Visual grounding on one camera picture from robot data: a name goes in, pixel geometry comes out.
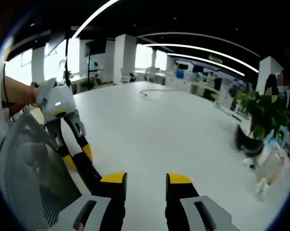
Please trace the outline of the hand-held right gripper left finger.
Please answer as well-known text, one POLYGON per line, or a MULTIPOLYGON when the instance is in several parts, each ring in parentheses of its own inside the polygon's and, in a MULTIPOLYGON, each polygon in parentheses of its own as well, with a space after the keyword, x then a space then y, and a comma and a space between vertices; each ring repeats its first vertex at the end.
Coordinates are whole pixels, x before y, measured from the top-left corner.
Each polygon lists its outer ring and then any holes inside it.
POLYGON ((92 195, 83 195, 59 213, 50 231, 120 231, 125 217, 127 173, 102 177, 92 195))

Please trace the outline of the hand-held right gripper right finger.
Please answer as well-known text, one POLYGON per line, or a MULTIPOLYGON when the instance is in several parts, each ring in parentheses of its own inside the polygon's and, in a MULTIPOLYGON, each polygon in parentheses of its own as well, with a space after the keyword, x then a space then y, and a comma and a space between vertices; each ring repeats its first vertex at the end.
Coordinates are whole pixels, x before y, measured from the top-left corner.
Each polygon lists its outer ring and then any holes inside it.
POLYGON ((237 231, 231 215, 192 181, 177 173, 166 175, 165 218, 170 231, 237 231))

